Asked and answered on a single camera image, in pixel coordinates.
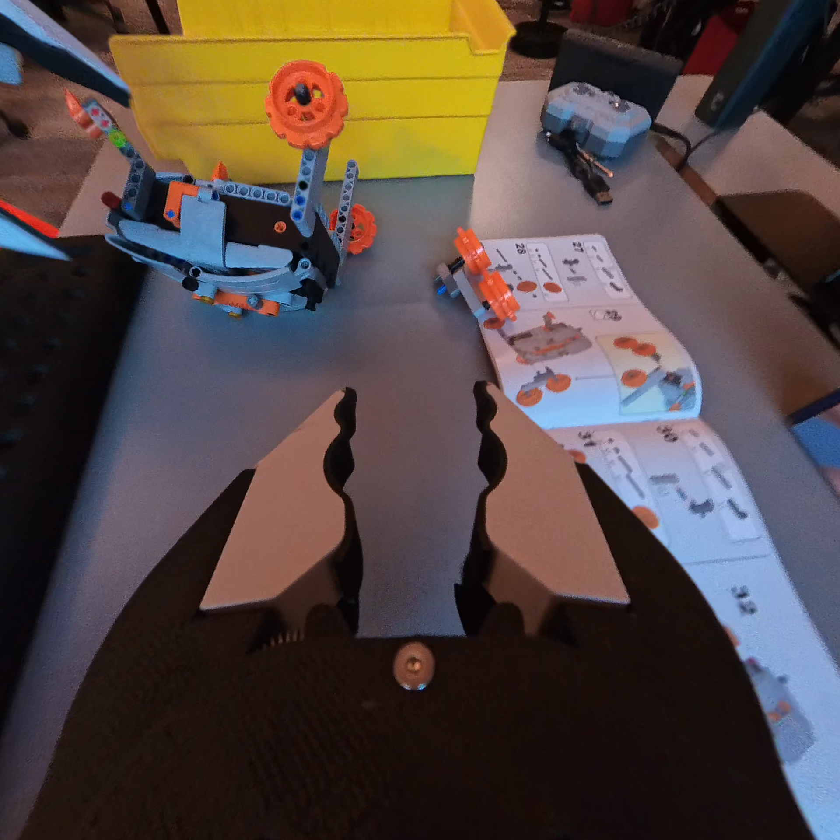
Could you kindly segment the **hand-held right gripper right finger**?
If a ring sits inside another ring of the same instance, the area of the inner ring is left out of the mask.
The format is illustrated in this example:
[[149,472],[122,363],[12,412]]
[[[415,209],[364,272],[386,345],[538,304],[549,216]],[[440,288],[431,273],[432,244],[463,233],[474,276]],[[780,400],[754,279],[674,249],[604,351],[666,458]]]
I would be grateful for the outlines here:
[[474,385],[478,468],[469,550],[455,584],[468,636],[514,605],[523,632],[548,631],[567,605],[624,609],[631,598],[574,457],[495,385]]

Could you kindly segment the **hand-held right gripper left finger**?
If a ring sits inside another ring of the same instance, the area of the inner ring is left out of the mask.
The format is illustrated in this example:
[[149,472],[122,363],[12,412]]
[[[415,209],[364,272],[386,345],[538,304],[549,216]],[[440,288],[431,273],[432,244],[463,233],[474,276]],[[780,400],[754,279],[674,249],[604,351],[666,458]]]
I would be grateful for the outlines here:
[[302,634],[314,606],[358,631],[361,537],[345,489],[358,396],[331,394],[256,465],[200,604],[202,614],[267,610]]

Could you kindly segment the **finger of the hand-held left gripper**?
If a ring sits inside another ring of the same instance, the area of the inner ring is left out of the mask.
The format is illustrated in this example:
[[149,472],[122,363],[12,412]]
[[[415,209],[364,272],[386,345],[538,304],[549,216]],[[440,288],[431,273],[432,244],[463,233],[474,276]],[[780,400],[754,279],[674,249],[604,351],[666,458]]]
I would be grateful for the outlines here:
[[124,107],[130,105],[128,85],[74,35],[29,1],[2,1],[2,83],[23,83],[22,58]]
[[72,260],[56,245],[57,226],[1,200],[1,248],[30,256]]

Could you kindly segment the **grey orange brick robot model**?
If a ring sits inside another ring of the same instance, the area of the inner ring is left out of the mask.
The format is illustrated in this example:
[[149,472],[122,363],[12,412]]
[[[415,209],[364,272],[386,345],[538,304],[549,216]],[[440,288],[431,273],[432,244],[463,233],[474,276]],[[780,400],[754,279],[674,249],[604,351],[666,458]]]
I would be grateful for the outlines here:
[[323,64],[288,62],[269,83],[269,125],[301,152],[290,192],[236,182],[223,162],[207,180],[158,172],[96,99],[64,93],[74,122],[129,163],[122,194],[101,195],[106,241],[231,318],[314,312],[340,283],[347,255],[374,243],[375,216],[352,201],[356,161],[346,164],[338,207],[326,214],[321,202],[330,142],[349,113],[343,82]]

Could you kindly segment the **grey bracket with orange wheels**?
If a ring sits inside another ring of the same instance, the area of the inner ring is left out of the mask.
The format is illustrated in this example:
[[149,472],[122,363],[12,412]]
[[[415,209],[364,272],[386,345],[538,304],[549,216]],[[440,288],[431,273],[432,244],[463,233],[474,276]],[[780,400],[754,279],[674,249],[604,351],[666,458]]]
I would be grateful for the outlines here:
[[439,297],[462,297],[475,317],[491,315],[499,323],[516,321],[520,305],[501,273],[491,268],[485,246],[472,228],[457,228],[457,256],[436,267],[434,290]]

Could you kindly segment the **open white instruction booklet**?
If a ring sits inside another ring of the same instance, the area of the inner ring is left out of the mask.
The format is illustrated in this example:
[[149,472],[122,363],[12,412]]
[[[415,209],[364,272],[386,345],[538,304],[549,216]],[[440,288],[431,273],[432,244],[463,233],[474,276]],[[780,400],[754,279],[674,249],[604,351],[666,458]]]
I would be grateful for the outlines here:
[[694,361],[598,234],[480,240],[517,299],[477,317],[501,389],[612,488],[730,632],[816,838],[839,837],[838,670],[730,450]]

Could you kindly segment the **black perforated chair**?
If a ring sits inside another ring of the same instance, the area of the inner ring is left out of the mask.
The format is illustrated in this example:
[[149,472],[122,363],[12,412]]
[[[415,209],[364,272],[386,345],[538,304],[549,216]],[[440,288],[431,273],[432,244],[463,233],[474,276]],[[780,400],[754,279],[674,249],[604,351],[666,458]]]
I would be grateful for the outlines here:
[[58,244],[2,252],[2,727],[145,276],[100,235]]

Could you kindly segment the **blue toy kit box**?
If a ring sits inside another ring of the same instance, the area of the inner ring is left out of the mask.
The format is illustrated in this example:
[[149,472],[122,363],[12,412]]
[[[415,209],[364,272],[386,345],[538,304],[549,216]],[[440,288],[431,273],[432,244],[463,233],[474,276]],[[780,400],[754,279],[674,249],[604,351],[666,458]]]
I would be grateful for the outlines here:
[[825,483],[839,497],[839,390],[793,412],[786,424]]

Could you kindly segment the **yellow plastic bin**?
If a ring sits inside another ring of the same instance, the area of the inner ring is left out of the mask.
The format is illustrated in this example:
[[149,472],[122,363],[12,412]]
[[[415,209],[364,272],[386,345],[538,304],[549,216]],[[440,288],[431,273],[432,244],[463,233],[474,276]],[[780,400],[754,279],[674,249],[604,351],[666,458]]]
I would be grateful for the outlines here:
[[271,78],[324,65],[349,100],[326,178],[469,175],[513,27],[492,1],[179,2],[181,35],[119,35],[110,50],[154,156],[198,177],[292,181],[300,151],[266,115]]

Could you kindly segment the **black case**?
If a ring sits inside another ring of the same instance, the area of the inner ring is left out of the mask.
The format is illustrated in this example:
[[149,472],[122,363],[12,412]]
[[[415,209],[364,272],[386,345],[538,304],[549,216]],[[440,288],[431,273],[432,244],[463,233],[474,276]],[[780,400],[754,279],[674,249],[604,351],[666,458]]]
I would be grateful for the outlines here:
[[586,83],[645,108],[656,122],[683,67],[678,58],[570,28],[560,40],[549,90]]

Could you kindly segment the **black round floor base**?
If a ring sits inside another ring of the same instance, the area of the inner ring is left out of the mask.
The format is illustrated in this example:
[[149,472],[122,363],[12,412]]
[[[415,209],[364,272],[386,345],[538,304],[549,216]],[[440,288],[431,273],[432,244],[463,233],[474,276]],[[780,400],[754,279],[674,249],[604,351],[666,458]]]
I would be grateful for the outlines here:
[[540,1],[539,15],[535,19],[514,25],[514,35],[509,42],[510,52],[535,60],[555,58],[568,25],[553,21],[551,16],[566,10],[567,6],[567,2]]

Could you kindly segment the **black bar-shaped device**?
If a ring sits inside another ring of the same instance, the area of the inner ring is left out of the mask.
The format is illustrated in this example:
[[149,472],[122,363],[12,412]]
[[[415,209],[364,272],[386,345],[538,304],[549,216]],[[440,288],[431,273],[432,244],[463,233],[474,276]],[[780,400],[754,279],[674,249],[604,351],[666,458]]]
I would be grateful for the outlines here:
[[829,20],[827,1],[761,1],[724,60],[695,116],[711,129],[737,129]]

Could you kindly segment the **red object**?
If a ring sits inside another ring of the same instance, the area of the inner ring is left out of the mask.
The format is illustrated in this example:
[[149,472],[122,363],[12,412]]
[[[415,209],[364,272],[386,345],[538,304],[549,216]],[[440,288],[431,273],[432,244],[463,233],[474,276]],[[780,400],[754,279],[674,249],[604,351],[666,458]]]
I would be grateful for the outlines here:
[[696,32],[689,37],[686,59],[692,60],[697,52],[717,54],[730,49],[746,28],[756,4],[754,1],[708,2],[701,12]]

